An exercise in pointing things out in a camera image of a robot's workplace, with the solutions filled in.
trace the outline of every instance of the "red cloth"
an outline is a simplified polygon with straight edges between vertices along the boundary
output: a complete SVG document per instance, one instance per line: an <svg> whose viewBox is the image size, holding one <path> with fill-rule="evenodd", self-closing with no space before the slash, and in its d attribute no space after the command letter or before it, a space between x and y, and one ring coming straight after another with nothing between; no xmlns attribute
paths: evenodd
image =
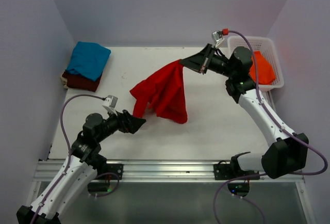
<svg viewBox="0 0 330 224"><path fill-rule="evenodd" d="M270 85L276 79L272 65L262 56L260 51L255 51L254 55L258 63L258 76L259 84L261 85ZM252 56L252 67L250 69L250 76L254 82L256 82L256 69L254 67L254 60Z"/></svg>
<svg viewBox="0 0 330 224"><path fill-rule="evenodd" d="M97 87L100 84L101 77L102 75L96 81L92 81L81 75L64 72L61 78L64 85L67 86L68 88L75 88L75 89L82 89L82 90L96 92Z"/></svg>
<svg viewBox="0 0 330 224"><path fill-rule="evenodd" d="M138 83L130 93L136 98L133 116L142 117L148 106L157 117L171 119L177 123L188 120L184 91L183 66L179 60L159 69Z"/></svg>

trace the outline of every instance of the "blue cloth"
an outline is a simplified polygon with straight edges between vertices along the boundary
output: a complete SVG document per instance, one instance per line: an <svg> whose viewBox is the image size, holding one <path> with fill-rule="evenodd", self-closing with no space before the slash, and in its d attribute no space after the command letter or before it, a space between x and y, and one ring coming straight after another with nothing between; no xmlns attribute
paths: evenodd
<svg viewBox="0 0 330 224"><path fill-rule="evenodd" d="M111 50L97 43L78 42L66 71L96 81L101 76L110 53Z"/></svg>

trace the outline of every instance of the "laundry basket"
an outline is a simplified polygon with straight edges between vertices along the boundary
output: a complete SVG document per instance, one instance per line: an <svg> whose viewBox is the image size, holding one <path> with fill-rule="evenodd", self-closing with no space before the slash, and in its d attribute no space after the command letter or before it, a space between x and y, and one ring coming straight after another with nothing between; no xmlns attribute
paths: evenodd
<svg viewBox="0 0 330 224"><path fill-rule="evenodd" d="M270 91L274 88L280 88L284 85L284 79L279 66L277 53L272 40L264 37L246 37L254 51L260 51L263 57L272 65L276 79L271 85L259 85L261 91ZM231 55L236 47L248 47L246 42L240 36L228 38L228 50Z"/></svg>

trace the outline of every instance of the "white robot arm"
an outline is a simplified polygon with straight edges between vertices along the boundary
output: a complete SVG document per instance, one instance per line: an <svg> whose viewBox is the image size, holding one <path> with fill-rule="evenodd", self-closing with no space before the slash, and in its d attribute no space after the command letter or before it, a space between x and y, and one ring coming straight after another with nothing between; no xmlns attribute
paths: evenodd
<svg viewBox="0 0 330 224"><path fill-rule="evenodd" d="M134 134L145 123L145 119L133 117L126 110L117 112L114 109L116 102L117 98L113 96L104 99L108 119L97 113L86 118L70 155L49 186L31 206L21 206L18 210L19 224L60 224L60 218L81 191L97 176L111 172L107 159L98 154L100 142L118 130ZM119 180L118 172L116 169L112 174Z"/></svg>
<svg viewBox="0 0 330 224"><path fill-rule="evenodd" d="M256 85L249 76L252 52L245 47L237 47L228 59L223 54L217 55L217 50L217 47L207 44L199 53L182 59L180 63L198 73L205 74L207 70L211 70L227 76L225 84L228 94L258 125L269 149L265 154L246 151L233 156L230 163L215 165L215 171L226 176L216 179L232 179L255 174L255 171L264 171L275 179L304 168L307 147L296 142L288 134L307 144L308 139L303 133L296 134L289 128L264 99L260 101ZM279 128L275 122L281 124L281 127Z"/></svg>

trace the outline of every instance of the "metal frame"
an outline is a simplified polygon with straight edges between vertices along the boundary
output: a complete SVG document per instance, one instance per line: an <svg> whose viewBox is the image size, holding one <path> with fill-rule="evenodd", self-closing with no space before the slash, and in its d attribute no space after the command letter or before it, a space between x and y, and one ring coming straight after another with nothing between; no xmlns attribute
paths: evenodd
<svg viewBox="0 0 330 224"><path fill-rule="evenodd" d="M215 180L213 165L219 161L154 161L154 160L127 160L112 161L109 164L121 163L124 165L122 182L176 182L176 183L210 183L225 182ZM34 176L35 182L50 182L63 165L63 159L39 162ZM267 176L254 181L266 182L304 182L300 175L285 175L278 179Z"/></svg>

